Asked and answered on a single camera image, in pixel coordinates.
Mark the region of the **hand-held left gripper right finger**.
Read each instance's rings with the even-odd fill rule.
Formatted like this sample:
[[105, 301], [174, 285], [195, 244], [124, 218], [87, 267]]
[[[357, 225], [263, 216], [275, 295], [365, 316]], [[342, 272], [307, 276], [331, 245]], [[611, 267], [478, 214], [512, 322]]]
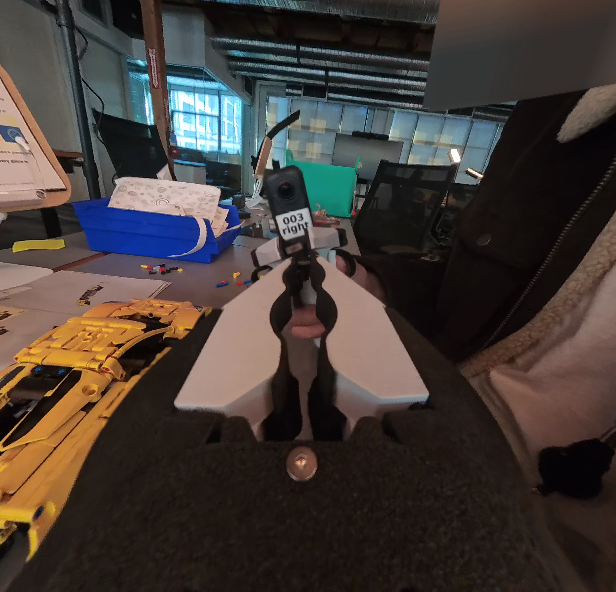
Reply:
[[333, 370], [332, 403], [342, 413], [388, 413], [429, 393], [383, 303], [334, 264], [313, 257], [316, 315], [325, 328], [322, 366]]

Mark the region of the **yellow brick toy car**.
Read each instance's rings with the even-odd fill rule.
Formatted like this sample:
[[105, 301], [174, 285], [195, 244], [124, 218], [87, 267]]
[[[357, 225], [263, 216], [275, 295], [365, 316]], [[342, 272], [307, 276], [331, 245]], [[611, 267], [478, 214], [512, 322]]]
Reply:
[[28, 562], [128, 393], [212, 312], [190, 302], [107, 302], [56, 326], [1, 371], [1, 561]]

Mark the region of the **building instruction booklet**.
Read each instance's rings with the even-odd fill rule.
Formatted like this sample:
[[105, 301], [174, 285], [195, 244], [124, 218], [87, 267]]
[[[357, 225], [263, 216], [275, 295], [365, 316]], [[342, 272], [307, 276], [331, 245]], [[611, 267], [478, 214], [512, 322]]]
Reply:
[[11, 365], [21, 349], [69, 318], [104, 302], [155, 297], [170, 285], [152, 277], [61, 271], [1, 291], [1, 369]]

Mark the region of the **person's right forearm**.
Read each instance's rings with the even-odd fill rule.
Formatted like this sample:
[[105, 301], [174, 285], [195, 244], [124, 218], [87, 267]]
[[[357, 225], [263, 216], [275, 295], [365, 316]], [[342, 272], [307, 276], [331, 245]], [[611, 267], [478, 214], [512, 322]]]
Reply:
[[352, 256], [355, 281], [385, 306], [397, 311], [433, 346], [441, 321], [437, 303], [445, 276], [445, 262], [417, 254]]

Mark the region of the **grey desk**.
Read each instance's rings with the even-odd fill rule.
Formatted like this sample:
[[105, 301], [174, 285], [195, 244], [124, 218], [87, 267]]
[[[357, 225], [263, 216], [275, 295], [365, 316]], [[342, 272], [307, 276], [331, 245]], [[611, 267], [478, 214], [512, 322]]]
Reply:
[[[254, 270], [251, 251], [275, 237], [269, 228], [268, 218], [256, 223], [245, 220], [240, 235], [211, 264], [180, 262], [174, 259], [161, 259], [126, 254], [106, 254], [89, 250], [84, 232], [67, 235], [66, 248], [58, 250], [32, 250], [12, 254], [11, 250], [1, 251], [1, 262], [38, 266], [53, 270], [101, 274], [122, 278], [148, 279], [150, 277], [170, 282], [171, 285], [157, 296], [164, 300], [189, 301], [193, 305], [222, 307], [233, 299], [243, 287], [227, 286], [216, 288], [220, 280], [226, 280], [233, 272], [242, 272], [249, 278]], [[141, 265], [179, 266], [183, 272], [169, 274], [149, 274]]]

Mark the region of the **person's right hand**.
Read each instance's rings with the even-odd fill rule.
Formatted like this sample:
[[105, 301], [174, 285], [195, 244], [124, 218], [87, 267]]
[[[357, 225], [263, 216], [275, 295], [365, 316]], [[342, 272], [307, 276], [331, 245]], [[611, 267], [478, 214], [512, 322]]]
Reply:
[[[377, 272], [366, 257], [352, 255], [345, 250], [335, 251], [336, 268], [357, 285], [376, 297], [382, 304], [387, 302], [386, 290]], [[317, 318], [314, 304], [296, 306], [289, 322], [291, 335], [300, 339], [318, 339], [325, 332], [325, 326]]]

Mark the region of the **teal felt bag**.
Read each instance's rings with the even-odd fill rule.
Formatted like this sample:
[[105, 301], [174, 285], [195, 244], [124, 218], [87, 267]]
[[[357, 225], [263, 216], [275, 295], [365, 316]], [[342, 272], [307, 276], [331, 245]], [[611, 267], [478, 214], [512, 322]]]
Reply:
[[287, 149], [286, 157], [287, 166], [295, 166], [303, 174], [312, 211], [323, 209], [328, 216], [351, 217], [357, 170], [362, 166], [359, 157], [350, 167], [298, 161], [290, 149]]

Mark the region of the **white paper strip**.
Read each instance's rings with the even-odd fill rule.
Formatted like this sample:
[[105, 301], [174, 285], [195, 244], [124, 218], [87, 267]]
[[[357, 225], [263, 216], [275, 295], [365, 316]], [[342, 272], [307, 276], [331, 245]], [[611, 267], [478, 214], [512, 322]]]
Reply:
[[205, 263], [209, 264], [212, 262], [212, 256], [218, 256], [221, 253], [223, 253], [223, 251], [225, 251], [236, 239], [236, 234], [232, 233], [231, 231], [235, 231], [235, 230], [239, 231], [240, 228], [242, 227], [242, 223], [235, 225], [235, 226], [228, 227], [218, 237], [215, 237], [214, 232], [212, 231], [210, 223], [207, 219], [196, 218], [196, 217], [194, 217], [194, 219], [196, 220], [196, 223], [199, 229], [199, 235], [198, 235], [196, 245], [192, 249], [190, 249], [188, 252], [184, 252], [183, 254], [168, 255], [167, 256], [168, 258], [182, 258], [182, 257], [187, 257], [191, 254], [199, 253], [204, 248], [206, 248], [206, 246], [208, 246], [208, 239], [212, 238], [213, 243], [216, 247], [208, 250], [210, 257], [209, 259], [204, 261]]

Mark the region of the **black mesh chair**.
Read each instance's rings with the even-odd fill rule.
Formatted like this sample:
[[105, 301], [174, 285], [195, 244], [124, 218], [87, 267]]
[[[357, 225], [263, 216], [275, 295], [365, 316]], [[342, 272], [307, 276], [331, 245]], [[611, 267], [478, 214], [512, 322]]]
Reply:
[[363, 256], [424, 249], [457, 165], [381, 160], [354, 223]]

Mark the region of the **window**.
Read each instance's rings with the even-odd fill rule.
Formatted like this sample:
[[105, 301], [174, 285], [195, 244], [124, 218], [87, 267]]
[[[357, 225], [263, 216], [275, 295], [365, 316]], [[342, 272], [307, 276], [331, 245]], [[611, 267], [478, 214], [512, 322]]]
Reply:
[[218, 89], [171, 87], [169, 107], [178, 147], [242, 152], [243, 102], [238, 96]]

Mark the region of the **blue plastic bin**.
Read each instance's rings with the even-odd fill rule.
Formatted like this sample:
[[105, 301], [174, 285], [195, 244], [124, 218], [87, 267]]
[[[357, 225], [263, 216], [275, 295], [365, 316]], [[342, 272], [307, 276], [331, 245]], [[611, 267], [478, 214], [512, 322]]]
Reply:
[[[194, 217], [114, 209], [108, 202], [109, 198], [103, 198], [72, 204], [91, 250], [207, 264], [208, 250], [216, 247], [209, 238], [199, 253], [168, 258], [196, 245], [199, 229]], [[241, 223], [235, 206], [221, 208], [227, 210], [230, 227]]]

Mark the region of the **yellow paper scrap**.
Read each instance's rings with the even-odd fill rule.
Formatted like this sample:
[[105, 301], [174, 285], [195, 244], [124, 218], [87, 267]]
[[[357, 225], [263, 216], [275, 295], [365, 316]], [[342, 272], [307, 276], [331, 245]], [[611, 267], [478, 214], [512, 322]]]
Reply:
[[19, 253], [32, 250], [58, 250], [66, 247], [65, 240], [60, 239], [36, 239], [16, 241], [12, 245], [12, 252]]

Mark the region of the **black metal pole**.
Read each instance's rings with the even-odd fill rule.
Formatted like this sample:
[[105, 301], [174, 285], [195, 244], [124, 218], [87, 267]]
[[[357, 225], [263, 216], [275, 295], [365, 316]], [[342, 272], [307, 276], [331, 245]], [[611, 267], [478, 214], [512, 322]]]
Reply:
[[98, 169], [91, 140], [88, 111], [81, 80], [80, 62], [75, 37], [75, 23], [69, 0], [56, 0], [58, 26], [66, 50], [68, 73], [72, 87], [76, 122], [81, 143], [82, 171], [86, 179], [90, 199], [102, 197]]

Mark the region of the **wooden post with red label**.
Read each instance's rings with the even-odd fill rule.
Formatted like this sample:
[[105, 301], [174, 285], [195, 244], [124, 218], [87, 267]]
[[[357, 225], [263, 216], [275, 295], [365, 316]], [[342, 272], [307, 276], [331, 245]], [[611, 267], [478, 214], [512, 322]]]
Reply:
[[171, 149], [171, 118], [167, 88], [165, 40], [161, 0], [140, 0], [145, 42], [145, 57], [150, 77], [153, 119], [172, 179], [175, 179]]

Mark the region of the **silver air duct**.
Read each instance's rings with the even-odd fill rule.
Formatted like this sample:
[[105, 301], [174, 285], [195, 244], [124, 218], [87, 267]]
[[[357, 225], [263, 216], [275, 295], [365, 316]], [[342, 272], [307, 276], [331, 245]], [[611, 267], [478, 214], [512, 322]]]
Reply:
[[420, 108], [440, 0], [194, 0], [233, 74]]

